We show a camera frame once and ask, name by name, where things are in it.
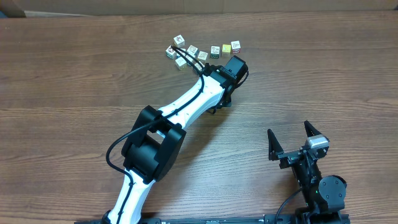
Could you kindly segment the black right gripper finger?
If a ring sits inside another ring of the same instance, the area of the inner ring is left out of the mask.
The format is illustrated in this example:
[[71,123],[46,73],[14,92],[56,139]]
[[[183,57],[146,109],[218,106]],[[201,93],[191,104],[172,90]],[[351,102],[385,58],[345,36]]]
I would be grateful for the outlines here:
[[267,137],[269,142],[269,160],[279,160],[279,156],[284,153],[282,146],[271,129],[267,130]]
[[321,134],[308,120],[304,121],[304,126],[308,138]]

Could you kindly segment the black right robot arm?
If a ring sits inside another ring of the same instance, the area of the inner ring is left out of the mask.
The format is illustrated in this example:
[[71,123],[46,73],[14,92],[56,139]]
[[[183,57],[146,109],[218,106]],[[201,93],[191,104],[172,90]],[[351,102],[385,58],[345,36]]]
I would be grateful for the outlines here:
[[[269,160],[279,161],[281,169],[291,168],[299,189],[289,196],[274,216],[274,223],[348,224],[349,216],[342,214],[345,208],[347,183],[338,175],[322,176],[317,162],[327,155],[330,140],[309,121],[304,122],[307,140],[298,150],[284,152],[271,129],[267,130]],[[299,193],[306,206],[297,208],[293,215],[284,218],[285,205]]]

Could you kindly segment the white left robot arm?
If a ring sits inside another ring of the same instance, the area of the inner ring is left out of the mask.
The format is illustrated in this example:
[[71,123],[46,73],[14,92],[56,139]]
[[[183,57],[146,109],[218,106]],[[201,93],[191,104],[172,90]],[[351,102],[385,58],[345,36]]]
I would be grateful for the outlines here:
[[124,174],[124,181],[114,208],[104,214],[102,223],[138,223],[149,191],[173,166],[186,128],[207,110],[231,106],[231,94],[246,80],[249,69],[244,60],[234,56],[225,66],[204,65],[199,79],[174,102],[159,109],[146,106],[131,131],[110,145],[123,142],[123,167],[108,165]]

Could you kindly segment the yellow top hand block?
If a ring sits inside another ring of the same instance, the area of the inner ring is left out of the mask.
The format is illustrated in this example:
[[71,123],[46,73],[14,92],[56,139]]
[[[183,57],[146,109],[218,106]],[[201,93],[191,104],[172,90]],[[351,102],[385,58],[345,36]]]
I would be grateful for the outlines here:
[[230,44],[223,44],[221,48],[221,54],[223,57],[229,57],[231,54],[231,45]]

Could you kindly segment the green B letter block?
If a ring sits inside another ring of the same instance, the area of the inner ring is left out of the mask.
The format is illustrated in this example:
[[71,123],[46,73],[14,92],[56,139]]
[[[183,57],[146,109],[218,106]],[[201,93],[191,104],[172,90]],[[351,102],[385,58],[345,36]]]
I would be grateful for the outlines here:
[[211,46],[210,50],[210,57],[211,58],[219,58],[220,57],[220,47],[219,46]]

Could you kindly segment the red number 3 block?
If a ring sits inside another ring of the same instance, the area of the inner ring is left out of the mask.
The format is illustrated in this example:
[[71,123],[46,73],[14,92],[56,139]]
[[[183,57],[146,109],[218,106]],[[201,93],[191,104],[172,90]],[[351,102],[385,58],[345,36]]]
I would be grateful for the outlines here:
[[235,40],[231,42],[231,51],[233,54],[238,54],[241,51],[240,41]]

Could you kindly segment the blue edged centre block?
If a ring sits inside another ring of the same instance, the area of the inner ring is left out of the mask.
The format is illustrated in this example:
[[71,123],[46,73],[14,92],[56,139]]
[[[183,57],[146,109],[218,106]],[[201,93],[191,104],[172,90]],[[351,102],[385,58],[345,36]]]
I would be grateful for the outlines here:
[[195,57],[192,56],[191,54],[186,54],[185,57],[187,59],[187,65],[191,67],[195,63],[194,61]]

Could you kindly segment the blue edged block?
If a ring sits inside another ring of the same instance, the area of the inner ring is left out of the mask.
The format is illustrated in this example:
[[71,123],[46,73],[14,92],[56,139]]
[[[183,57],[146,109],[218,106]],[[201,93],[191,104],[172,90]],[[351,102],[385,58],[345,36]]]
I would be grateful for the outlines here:
[[199,49],[194,45],[190,45],[187,49],[187,52],[192,56],[197,56],[199,53]]
[[185,57],[187,59],[187,65],[191,67],[195,63],[194,61],[195,57],[192,56],[191,54],[186,54]]

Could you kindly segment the blue edged rear block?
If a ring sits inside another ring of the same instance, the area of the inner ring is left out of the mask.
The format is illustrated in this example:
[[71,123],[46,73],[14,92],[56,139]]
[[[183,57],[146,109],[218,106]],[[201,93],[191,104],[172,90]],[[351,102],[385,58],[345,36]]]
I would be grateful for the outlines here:
[[197,56],[199,53],[199,49],[194,45],[190,45],[187,49],[187,52],[192,56]]

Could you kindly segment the yellow G letter block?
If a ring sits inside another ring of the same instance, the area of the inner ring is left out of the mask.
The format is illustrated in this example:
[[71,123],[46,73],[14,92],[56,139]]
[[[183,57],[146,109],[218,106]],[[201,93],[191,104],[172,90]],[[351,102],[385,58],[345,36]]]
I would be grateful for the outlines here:
[[175,60],[175,64],[179,70],[183,70],[187,66],[187,61],[183,57],[179,57]]

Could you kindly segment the small rear centre block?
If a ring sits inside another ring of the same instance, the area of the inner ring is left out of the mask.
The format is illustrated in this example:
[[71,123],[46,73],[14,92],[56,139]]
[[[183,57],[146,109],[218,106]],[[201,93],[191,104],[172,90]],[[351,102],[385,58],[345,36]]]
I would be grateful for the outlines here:
[[177,49],[176,54],[177,54],[177,58],[180,58],[181,56],[185,57],[186,56],[185,49]]

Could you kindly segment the far rear cluster block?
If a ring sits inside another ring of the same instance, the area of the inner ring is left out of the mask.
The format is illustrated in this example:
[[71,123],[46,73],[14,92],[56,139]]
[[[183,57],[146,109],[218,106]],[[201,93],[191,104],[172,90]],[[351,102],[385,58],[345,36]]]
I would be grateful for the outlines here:
[[174,46],[182,48],[185,46],[185,39],[183,38],[182,35],[177,35],[173,38],[174,40]]

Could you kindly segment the far left cluster block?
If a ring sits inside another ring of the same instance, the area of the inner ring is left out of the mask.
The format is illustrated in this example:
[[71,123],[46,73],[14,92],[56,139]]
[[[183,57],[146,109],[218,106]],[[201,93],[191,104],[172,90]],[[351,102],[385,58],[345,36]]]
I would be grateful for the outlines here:
[[172,46],[170,45],[166,50],[165,50],[165,54],[166,56],[168,56],[168,58],[175,60],[177,53],[176,51],[174,51],[174,49],[172,48]]

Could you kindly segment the brown cardboard backdrop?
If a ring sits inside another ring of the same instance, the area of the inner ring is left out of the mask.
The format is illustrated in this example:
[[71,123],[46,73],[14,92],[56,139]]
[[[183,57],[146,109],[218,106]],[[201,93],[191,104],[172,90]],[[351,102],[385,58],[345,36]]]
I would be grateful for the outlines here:
[[382,11],[397,0],[1,0],[1,12],[120,16],[143,14],[222,14],[247,12]]

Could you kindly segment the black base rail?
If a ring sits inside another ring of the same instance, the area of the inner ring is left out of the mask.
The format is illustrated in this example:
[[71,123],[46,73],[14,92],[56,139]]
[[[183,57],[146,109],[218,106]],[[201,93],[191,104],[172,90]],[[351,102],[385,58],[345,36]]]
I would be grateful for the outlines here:
[[[350,224],[351,220],[349,215],[341,215],[342,224]],[[172,220],[161,220],[160,218],[141,218],[138,224],[273,224],[275,223],[275,215],[264,215],[263,217],[251,217],[251,218],[213,218],[213,219],[199,219],[199,218],[188,218],[188,219],[172,219]],[[83,222],[75,222],[75,224],[100,224],[102,220],[91,220]],[[299,223],[295,221],[294,215],[279,215],[278,224],[293,224]]]

